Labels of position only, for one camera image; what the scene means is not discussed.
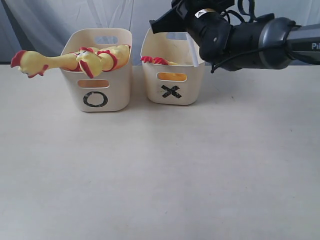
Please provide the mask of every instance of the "white plastic bin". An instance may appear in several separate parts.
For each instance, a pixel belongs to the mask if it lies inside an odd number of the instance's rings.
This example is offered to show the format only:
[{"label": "white plastic bin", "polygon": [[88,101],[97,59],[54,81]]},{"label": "white plastic bin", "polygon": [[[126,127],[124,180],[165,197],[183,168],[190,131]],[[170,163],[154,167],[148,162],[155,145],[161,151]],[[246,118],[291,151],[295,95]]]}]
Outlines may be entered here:
[{"label": "white plastic bin", "polygon": [[[97,39],[113,37],[117,42],[99,44]],[[75,32],[61,55],[79,51],[81,47],[104,49],[117,45],[132,46],[132,34],[122,28],[87,28]],[[102,72],[89,78],[83,72],[60,69],[76,106],[83,112],[113,112],[124,109],[130,102],[133,79],[132,56],[128,63],[116,70]]]},{"label": "white plastic bin", "polygon": [[[147,97],[158,104],[190,105],[199,96],[205,62],[199,56],[199,46],[192,40],[198,66],[192,59],[187,40],[170,39],[167,32],[153,34],[149,29],[142,45],[141,56],[159,57],[179,65],[161,65],[142,62]],[[165,74],[185,76],[181,80],[167,80]]]}]

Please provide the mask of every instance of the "x symbol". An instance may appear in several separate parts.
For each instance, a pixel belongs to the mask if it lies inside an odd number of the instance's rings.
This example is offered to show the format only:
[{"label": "x symbol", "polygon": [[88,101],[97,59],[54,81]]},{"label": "x symbol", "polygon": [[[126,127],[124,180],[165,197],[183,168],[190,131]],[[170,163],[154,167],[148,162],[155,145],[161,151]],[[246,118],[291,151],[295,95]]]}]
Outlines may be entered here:
[{"label": "x symbol", "polygon": [[177,99],[182,97],[179,93],[176,92],[178,89],[180,89],[180,87],[178,87],[178,86],[173,86],[172,88],[168,88],[167,86],[162,85],[161,88],[166,90],[166,93],[162,95],[162,97],[164,97],[164,98],[167,98],[170,95],[175,96]]}]

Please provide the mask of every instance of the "table surface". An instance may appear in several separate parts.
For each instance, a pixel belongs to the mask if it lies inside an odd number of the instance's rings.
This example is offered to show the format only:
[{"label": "table surface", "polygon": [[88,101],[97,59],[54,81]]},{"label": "table surface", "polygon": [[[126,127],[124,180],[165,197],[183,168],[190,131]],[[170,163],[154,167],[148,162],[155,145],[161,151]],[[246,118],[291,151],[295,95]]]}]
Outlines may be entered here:
[{"label": "table surface", "polygon": [[1,240],[319,240],[320,68],[223,69],[197,102],[79,111],[0,66]]}]

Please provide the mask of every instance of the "o symbol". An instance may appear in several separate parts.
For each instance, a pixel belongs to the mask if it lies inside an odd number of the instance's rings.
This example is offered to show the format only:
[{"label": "o symbol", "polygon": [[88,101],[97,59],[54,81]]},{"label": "o symbol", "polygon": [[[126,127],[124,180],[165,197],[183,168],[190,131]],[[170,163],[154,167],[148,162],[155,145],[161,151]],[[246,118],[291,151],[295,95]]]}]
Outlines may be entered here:
[{"label": "o symbol", "polygon": [[[88,98],[92,95],[92,94],[100,94],[102,97],[103,97],[103,103],[99,104],[99,105],[93,105],[93,104],[90,104],[88,103]],[[103,106],[105,106],[107,103],[108,103],[108,98],[107,96],[102,93],[102,92],[99,92],[99,91],[91,91],[91,92],[88,92],[84,97],[83,97],[83,102],[85,105],[89,106],[89,107],[92,107],[92,108],[101,108]]]}]

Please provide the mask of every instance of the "white curtain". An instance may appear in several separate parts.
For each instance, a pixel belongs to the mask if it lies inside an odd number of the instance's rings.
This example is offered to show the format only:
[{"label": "white curtain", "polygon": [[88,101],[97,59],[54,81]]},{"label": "white curtain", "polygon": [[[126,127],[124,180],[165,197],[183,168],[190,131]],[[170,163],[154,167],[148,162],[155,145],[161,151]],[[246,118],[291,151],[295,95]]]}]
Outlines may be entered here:
[{"label": "white curtain", "polygon": [[[44,55],[59,55],[71,34],[78,30],[124,28],[130,30],[133,35],[132,51],[135,65],[140,64],[140,50],[150,27],[149,20],[157,19],[171,6],[171,0],[6,2],[36,50]],[[320,23],[320,0],[255,0],[255,3],[256,16],[275,13],[276,17],[288,17],[300,25]]]}]

